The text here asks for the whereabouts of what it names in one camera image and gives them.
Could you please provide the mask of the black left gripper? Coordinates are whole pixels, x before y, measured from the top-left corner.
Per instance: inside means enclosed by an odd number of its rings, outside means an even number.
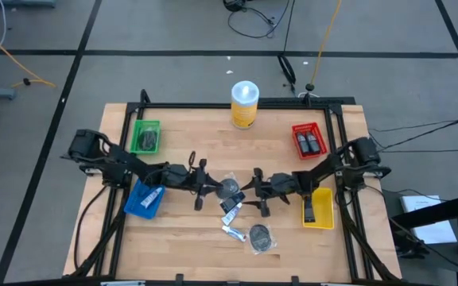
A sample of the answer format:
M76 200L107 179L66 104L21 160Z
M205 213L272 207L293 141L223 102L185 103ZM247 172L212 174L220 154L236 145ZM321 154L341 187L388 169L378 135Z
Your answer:
M196 191L196 200L194 203L194 210L201 211L204 203L205 191L204 185L206 182L207 177L207 185L214 186L214 187L223 187L223 184L219 181L213 179L209 174L205 172L205 167L207 165L206 159L200 159L199 166L194 168L194 188ZM210 188L208 190L209 195L213 195L215 197L219 196L218 190L214 188Z

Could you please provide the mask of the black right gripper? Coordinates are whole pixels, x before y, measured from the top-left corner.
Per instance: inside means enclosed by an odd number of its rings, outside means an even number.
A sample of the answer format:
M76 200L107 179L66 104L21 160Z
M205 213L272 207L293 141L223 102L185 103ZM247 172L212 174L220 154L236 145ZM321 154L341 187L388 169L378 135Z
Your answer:
M268 182L263 180L263 173L260 168L254 169L254 180L241 187L241 190L248 190L252 188L254 188L255 195L259 198L259 201L246 201L243 202L243 204L258 207L263 218L270 217L270 209L267 205L267 199L271 196L271 187Z

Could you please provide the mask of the plastic black disc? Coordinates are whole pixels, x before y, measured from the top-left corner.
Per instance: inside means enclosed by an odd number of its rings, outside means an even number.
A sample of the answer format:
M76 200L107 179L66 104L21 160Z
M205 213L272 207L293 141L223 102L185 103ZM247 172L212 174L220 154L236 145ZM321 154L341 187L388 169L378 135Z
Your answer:
M249 232L250 247L256 254L265 253L276 246L276 241L270 228L263 224L253 225Z
M157 147L158 133L154 129L142 131L138 136L138 147L143 152L154 152Z
M226 174L220 183L222 186L219 187L215 193L221 200L228 199L240 191L239 182L233 172Z

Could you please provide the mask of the white blue toothpaste tube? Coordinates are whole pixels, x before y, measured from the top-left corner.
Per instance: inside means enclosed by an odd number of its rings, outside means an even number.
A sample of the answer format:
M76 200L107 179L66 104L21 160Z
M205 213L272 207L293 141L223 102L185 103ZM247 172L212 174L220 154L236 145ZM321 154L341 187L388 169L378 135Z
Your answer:
M241 241L241 242L245 242L246 241L246 235L242 232L240 232L239 230L236 230L235 228L232 228L230 226L222 226L222 230L228 234L229 236L231 236L232 238L238 240L238 241Z
M141 201L141 205L144 208L148 208L162 192L162 187L156 187L154 189L151 189L150 193Z
M236 204L230 211L228 211L222 218L222 222L225 226L229 226L231 222L235 219L237 214L239 213L242 203Z

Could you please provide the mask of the small dark bottle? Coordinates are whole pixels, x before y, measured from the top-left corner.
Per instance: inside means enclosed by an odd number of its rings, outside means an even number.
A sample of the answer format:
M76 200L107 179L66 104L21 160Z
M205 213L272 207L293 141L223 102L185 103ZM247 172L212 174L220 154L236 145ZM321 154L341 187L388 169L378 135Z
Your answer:
M316 139L316 136L311 131L305 133L309 150L312 154L320 154L320 145Z
M305 135L302 132L297 132L297 142L303 156L307 156L309 154L309 143L307 142Z

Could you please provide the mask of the yellow plastic basket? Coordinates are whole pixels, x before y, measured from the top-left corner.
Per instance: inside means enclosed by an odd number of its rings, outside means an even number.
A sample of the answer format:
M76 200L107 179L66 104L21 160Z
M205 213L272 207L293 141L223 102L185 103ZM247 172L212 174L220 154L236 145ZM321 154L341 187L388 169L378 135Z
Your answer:
M327 187L317 188L312 193L312 204L316 221L304 223L304 207L302 201L302 226L305 228L332 230L335 226L332 190Z

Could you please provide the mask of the blue plastic basket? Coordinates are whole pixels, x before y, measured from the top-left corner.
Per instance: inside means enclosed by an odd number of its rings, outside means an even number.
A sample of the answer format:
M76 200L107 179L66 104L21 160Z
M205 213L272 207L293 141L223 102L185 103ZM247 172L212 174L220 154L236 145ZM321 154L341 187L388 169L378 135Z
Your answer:
M144 208L141 205L141 201L150 193L151 189L154 189L156 187L162 187L163 192L148 208ZM154 185L150 187L142 183L140 180L137 180L133 190L130 192L129 199L126 201L126 205L124 206L124 212L127 214L138 216L140 218L153 219L157 214L159 206L161 205L161 200L164 194L164 185Z

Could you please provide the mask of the yellow wipes canister white lid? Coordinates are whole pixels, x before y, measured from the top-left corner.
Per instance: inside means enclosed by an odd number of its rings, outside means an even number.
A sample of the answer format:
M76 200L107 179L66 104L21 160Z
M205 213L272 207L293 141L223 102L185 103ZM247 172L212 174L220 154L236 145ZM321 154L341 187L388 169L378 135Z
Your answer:
M256 119L260 91L251 81L237 82L231 88L231 121L240 129L250 128Z

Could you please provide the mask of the red plastic basket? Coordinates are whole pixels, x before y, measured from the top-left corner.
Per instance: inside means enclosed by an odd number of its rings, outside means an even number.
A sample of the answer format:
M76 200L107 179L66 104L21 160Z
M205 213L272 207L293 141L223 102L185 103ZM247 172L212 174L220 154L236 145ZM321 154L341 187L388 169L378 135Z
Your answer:
M303 124L300 124L300 125L295 125L295 126L292 126L291 127L291 130L292 130L292 137L293 137L293 142L294 142L294 145L297 149L297 153L298 153L298 156L301 160L307 160L307 159L311 159L311 158L315 158L315 157L320 157L321 155L324 155L328 150L327 150L327 146L325 144L325 140L323 138L323 135L320 131L320 128L318 126L318 124L316 122L310 122L310 123L303 123ZM308 131L311 131L312 133L314 133L314 135L316 136L316 139L320 145L320 154L312 154L309 150L309 154L307 156L303 156L301 154L301 151L300 151L300 148L299 148L299 145L298 145L298 142L297 142L297 136L296 136L296 133L297 132L302 132L304 135L306 132Z

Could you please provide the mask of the green plastic basket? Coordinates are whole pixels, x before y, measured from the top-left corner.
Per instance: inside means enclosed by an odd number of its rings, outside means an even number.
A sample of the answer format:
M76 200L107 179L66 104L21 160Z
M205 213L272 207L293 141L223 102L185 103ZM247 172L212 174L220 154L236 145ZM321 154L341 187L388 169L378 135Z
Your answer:
M138 147L138 136L139 134L147 129L154 129L158 133L157 147L154 152L143 152ZM137 120L134 123L134 131L132 134L132 140L130 143L130 151L135 154L152 154L157 153L160 145L161 138L161 122L158 120Z

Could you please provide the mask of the white paper booklet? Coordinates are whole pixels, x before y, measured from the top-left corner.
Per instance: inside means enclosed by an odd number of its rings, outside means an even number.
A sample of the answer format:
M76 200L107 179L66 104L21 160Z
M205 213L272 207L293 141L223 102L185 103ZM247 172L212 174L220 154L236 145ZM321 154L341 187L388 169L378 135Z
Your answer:
M443 202L438 195L405 195L400 198L400 201L406 213ZM448 220L415 227L412 229L412 233L428 245L457 242L456 235Z

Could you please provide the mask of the black aluminium table frame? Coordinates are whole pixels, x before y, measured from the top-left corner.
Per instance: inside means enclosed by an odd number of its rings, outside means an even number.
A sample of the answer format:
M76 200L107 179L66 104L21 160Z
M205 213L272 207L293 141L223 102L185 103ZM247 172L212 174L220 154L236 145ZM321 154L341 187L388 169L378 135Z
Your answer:
M69 276L398 283L361 106L345 99L110 104L66 158L87 173Z

